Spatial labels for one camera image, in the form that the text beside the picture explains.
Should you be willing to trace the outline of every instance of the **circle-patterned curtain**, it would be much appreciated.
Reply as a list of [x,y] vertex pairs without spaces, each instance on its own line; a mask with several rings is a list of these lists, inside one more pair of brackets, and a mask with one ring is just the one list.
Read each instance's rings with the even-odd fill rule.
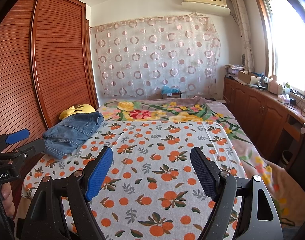
[[107,97],[146,98],[164,85],[188,95],[216,93],[220,40],[209,17],[136,19],[92,28]]

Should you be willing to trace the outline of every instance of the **orange fruit pattern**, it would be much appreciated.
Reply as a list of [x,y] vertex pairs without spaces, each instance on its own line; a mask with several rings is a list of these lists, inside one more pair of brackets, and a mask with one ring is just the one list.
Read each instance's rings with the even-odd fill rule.
[[[211,124],[214,132],[207,131],[210,137],[206,131],[198,130],[198,126],[208,125],[201,122],[105,123],[100,133],[80,147],[78,154],[76,151],[62,160],[45,155],[26,177],[24,191],[33,195],[38,186],[34,183],[45,175],[63,178],[82,170],[107,145],[113,149],[114,162],[99,195],[90,205],[104,235],[109,234],[114,239],[120,236],[142,239],[142,234],[154,240],[170,234],[171,239],[192,240],[198,238],[201,232],[198,226],[204,227],[203,221],[207,220],[215,203],[202,195],[190,162],[190,150],[201,147],[208,160],[215,161],[233,176],[243,177],[240,161],[227,154],[226,149],[232,149],[232,145],[224,129],[216,127],[215,123]],[[198,136],[207,139],[199,140]],[[67,224],[71,231],[77,232],[67,200],[62,198]],[[236,199],[235,205],[240,205],[240,201]],[[235,220],[231,219],[227,231],[230,235],[235,225]],[[120,233],[120,228],[128,229]]]

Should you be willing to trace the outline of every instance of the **white wall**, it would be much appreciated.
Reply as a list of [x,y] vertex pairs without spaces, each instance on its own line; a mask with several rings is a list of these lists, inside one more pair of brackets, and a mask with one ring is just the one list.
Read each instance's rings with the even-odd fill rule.
[[[183,0],[109,0],[91,7],[91,26],[144,17],[190,14],[181,10]],[[232,16],[210,15],[221,41],[220,59],[217,67],[217,98],[222,98],[225,64],[241,64],[242,44],[240,30]],[[95,52],[96,42],[91,35],[91,51]],[[99,75],[98,59],[92,53],[94,74]],[[97,95],[101,84],[97,84]]]
[[265,73],[266,70],[266,50],[265,36],[263,33],[262,21],[256,0],[244,0],[248,13],[251,49],[254,57],[254,69],[256,73]]
[[86,20],[91,21],[91,7],[86,5]]

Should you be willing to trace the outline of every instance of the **wooden wardrobe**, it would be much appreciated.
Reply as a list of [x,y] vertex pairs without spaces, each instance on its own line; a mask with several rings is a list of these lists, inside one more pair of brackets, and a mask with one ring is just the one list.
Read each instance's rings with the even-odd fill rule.
[[[19,0],[0,25],[0,134],[23,128],[40,138],[76,104],[97,109],[86,4]],[[21,172],[25,176],[40,156]],[[13,184],[21,187],[20,181]]]

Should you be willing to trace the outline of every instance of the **yellow pillow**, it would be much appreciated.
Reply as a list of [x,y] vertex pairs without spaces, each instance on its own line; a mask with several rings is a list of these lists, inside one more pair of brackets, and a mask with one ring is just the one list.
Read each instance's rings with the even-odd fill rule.
[[77,107],[72,106],[72,107],[68,108],[67,110],[61,112],[61,114],[59,116],[59,120],[63,120],[72,114],[77,114],[77,113],[89,114],[89,113],[93,113],[93,112],[95,112],[95,109],[91,105],[88,105],[88,104],[79,105]]

